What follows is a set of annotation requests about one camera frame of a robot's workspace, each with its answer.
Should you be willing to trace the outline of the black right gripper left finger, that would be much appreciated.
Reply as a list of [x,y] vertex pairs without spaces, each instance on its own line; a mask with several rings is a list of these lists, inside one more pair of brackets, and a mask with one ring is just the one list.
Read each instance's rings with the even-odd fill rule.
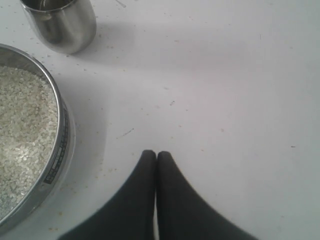
[[61,240],[153,240],[156,154],[144,150],[117,193]]

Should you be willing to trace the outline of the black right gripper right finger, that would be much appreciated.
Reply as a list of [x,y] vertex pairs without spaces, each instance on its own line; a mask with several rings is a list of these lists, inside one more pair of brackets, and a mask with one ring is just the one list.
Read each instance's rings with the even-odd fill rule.
[[254,239],[198,195],[167,151],[157,156],[156,207],[162,240]]

